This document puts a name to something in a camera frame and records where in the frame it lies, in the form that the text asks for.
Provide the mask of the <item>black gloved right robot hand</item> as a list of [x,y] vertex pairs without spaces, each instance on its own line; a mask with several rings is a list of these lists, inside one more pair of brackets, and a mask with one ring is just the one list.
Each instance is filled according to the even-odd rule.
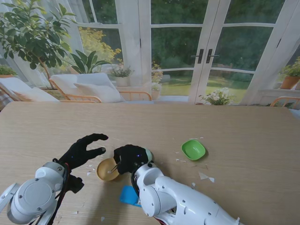
[[132,173],[140,166],[153,160],[150,150],[140,146],[127,144],[114,150],[113,159],[117,164],[117,171],[120,175]]

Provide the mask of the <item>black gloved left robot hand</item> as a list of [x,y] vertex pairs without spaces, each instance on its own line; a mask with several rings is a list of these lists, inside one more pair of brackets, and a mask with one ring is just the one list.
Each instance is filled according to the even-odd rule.
[[58,160],[60,164],[67,164],[70,170],[78,168],[89,160],[96,158],[106,152],[106,148],[100,147],[92,150],[87,150],[87,146],[98,140],[105,141],[108,136],[104,134],[91,134],[87,135],[74,144],[71,145],[69,150]]

